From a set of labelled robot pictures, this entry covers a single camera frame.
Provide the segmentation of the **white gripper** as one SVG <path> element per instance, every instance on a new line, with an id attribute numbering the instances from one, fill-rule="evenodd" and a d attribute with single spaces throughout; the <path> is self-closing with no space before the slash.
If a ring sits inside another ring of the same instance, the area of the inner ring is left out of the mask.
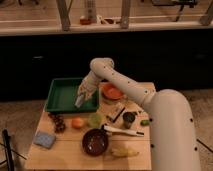
<path id="1" fill-rule="evenodd" d="M 97 90 L 99 83 L 100 78 L 93 71 L 90 71 L 88 75 L 83 78 L 78 88 L 77 94 L 78 95 L 84 94 L 85 99 L 88 100 Z"/>

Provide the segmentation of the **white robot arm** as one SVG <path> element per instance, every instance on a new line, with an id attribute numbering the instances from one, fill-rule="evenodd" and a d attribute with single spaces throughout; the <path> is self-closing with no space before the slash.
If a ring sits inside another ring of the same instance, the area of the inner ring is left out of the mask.
<path id="1" fill-rule="evenodd" d="M 149 115 L 152 171 L 201 171 L 192 110 L 183 94 L 172 89 L 151 91 L 117 72 L 111 58 L 94 58 L 78 88 L 78 107 L 93 95 L 103 79 Z"/>

